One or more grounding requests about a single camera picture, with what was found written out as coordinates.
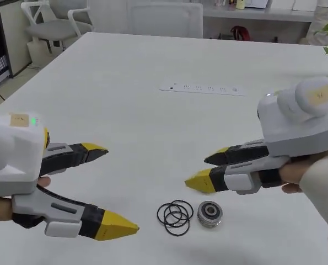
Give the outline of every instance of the label sticker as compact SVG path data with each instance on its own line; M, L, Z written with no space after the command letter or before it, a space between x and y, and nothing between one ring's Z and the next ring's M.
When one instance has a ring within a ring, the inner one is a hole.
M11 114L10 126L12 127L29 127L29 115L27 114Z
M308 93L310 104L318 106L328 102L328 86L323 86L319 89L310 91Z

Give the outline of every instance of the floor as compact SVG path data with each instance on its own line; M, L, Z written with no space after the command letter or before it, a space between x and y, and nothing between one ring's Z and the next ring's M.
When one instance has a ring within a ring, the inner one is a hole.
M14 78L7 79L0 83L0 94L2 97L7 99L11 96L15 91L17 91L20 87L22 87L27 81L29 81L32 77L34 77L39 70L35 68L26 68L23 72L18 74Z

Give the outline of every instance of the red object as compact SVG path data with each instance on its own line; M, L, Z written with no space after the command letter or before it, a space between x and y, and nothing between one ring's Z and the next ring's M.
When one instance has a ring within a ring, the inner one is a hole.
M231 32L233 33L235 40L251 41L251 37L247 28L243 26L234 26L231 29Z

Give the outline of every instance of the gray gripper part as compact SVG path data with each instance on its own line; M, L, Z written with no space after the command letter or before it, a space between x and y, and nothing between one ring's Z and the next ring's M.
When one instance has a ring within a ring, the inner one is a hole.
M249 162L227 166L225 175L249 175L250 180L253 183L253 188L251 190L238 190L237 193L239 195L254 194L257 193L262 186L258 176L258 171L281 168L289 160L290 157L288 156L266 156Z
M260 146L265 146L264 139L259 139L259 140L254 140L254 141L246 142L246 143L244 143L240 147L240 149L243 149L243 148L252 148L252 147L260 147Z
M59 155L61 153L69 153L69 152L73 152L73 150L67 144L50 143L44 151L43 158L48 158L49 156Z
M43 216L47 223L79 223L85 209L84 206L58 199L39 189L31 194L12 196L12 208L16 214Z
M271 156L304 156L328 151L328 131L279 142L266 142Z
M226 175L246 174L261 170L280 168L290 160L288 156L266 156L249 162L227 166Z

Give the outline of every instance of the yellow fingertip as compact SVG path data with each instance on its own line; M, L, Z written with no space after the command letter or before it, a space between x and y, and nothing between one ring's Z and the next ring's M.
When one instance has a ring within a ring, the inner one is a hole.
M91 151L91 150L104 150L104 151L107 151L106 148L104 148L102 146L99 146L99 145L96 145L96 144L91 144L89 142L83 142L83 143L81 143L81 145L83 145L88 151Z
M117 239L137 233L138 225L111 211L105 211L95 239L99 241Z
M211 169L199 171L193 177L185 181L186 186L203 193L215 193L216 191L209 176L210 172Z
M44 150L47 148L48 138L49 138L49 131L45 127L44 128Z
M230 147L224 147L220 150L218 150L216 153L225 153Z

